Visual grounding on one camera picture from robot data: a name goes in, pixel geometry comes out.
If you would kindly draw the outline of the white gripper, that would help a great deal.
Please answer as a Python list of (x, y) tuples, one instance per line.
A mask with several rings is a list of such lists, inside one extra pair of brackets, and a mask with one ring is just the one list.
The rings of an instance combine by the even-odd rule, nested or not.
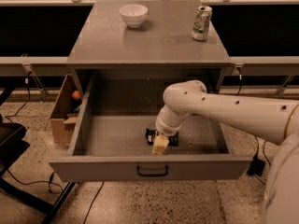
[(168, 144), (167, 137), (175, 136), (180, 130), (182, 123), (187, 118), (185, 112), (176, 112), (165, 105), (159, 112), (155, 127), (158, 135), (153, 143), (152, 155), (163, 155)]

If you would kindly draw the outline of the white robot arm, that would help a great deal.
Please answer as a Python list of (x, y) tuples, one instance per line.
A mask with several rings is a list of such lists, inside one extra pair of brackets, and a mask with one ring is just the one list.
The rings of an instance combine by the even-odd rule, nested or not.
[(199, 80), (164, 91), (152, 153), (161, 155), (189, 116), (195, 114), (278, 145), (264, 191), (262, 224), (299, 224), (299, 102), (209, 94)]

